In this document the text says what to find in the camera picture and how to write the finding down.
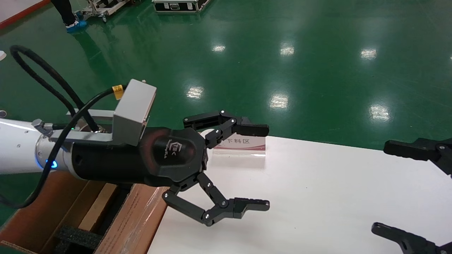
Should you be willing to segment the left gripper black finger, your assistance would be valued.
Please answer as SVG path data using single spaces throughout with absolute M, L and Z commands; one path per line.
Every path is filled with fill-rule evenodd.
M 204 137 L 210 149 L 265 149 L 269 134 L 268 125 L 252 123 L 225 110 L 185 117 L 183 123 L 184 128 L 196 131 L 211 129 Z
M 199 184 L 213 202 L 214 206 L 211 209 L 204 210 L 178 196 L 179 192 L 188 190 L 196 184 Z M 270 209 L 268 200 L 226 199 L 205 173 L 190 177 L 179 185 L 171 186 L 163 193 L 162 198 L 169 207 L 206 226 L 212 226 L 224 218 L 242 219 L 248 210 L 266 212 Z

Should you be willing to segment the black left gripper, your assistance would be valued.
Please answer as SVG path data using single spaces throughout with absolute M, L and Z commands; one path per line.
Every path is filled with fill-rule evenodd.
M 206 169 L 205 139 L 194 129 L 146 128 L 137 146 L 74 143 L 72 166 L 84 180 L 188 187 Z

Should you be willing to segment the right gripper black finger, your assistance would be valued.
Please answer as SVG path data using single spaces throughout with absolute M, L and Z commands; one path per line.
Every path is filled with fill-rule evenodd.
M 413 160 L 431 161 L 446 175 L 452 175 L 451 138 L 446 140 L 418 138 L 413 143 L 388 140 L 384 145 L 384 153 Z
M 404 254 L 451 254 L 452 243 L 438 246 L 434 242 L 405 230 L 375 222 L 372 233 L 397 243 Z

